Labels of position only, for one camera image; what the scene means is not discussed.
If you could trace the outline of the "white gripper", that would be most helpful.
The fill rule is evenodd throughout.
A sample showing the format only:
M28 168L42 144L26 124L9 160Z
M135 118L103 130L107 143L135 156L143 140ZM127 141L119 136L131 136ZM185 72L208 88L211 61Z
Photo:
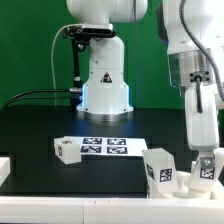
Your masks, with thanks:
M212 150L219 146L218 120L214 91L210 86L202 86L202 112L197 109L195 87L185 92L185 116L187 139L191 150L200 151L202 168L213 168L215 164Z

